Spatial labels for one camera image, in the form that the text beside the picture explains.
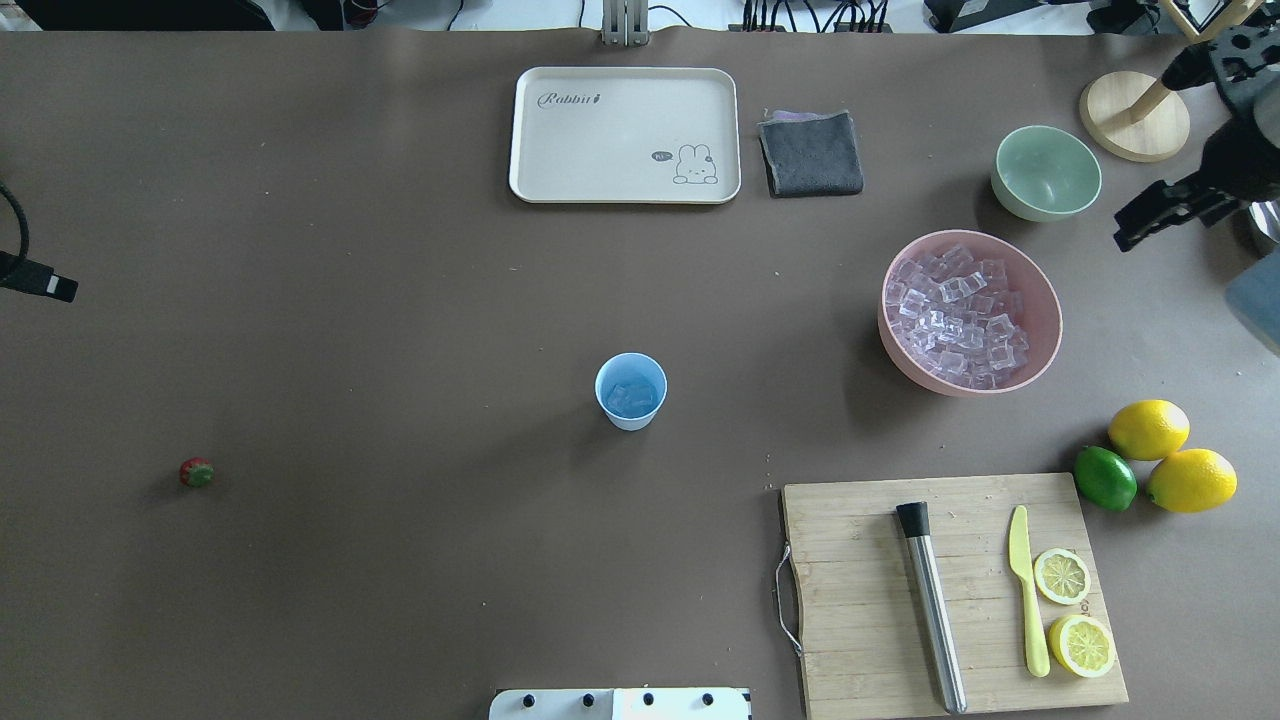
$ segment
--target yellow lemon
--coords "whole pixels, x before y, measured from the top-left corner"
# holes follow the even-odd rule
[[[1174,512],[1201,512],[1235,495],[1235,468],[1212,450],[1183,450],[1151,470],[1147,496]]]
[[[1130,460],[1160,460],[1187,442],[1192,423],[1187,413],[1167,400],[1143,400],[1111,418],[1107,436],[1120,455]]]
[[[1053,657],[1082,678],[1101,678],[1116,664],[1116,644],[1107,626],[1088,615],[1064,615],[1048,628]]]
[[[1055,547],[1036,559],[1036,587],[1059,605],[1075,605],[1089,594],[1089,570],[1070,550]]]

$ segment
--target folded cloth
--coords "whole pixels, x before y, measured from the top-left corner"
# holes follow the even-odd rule
[[[776,197],[863,191],[863,167],[849,110],[829,115],[778,110],[759,128],[769,191]]]

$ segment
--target green lime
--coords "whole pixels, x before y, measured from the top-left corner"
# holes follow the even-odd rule
[[[1138,480],[1124,457],[1097,446],[1075,456],[1075,487],[1088,501],[1107,510],[1125,510],[1138,495]]]

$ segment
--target knife handle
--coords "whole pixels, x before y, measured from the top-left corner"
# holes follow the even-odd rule
[[[1048,647],[1044,644],[1044,623],[1039,616],[1036,587],[1023,580],[1023,634],[1027,641],[1027,670],[1037,678],[1048,675]]]

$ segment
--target white bracket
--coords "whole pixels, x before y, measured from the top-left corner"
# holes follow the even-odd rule
[[[742,688],[503,691],[489,720],[751,720]]]
[[[600,40],[614,47],[649,45],[646,0],[604,0]]]

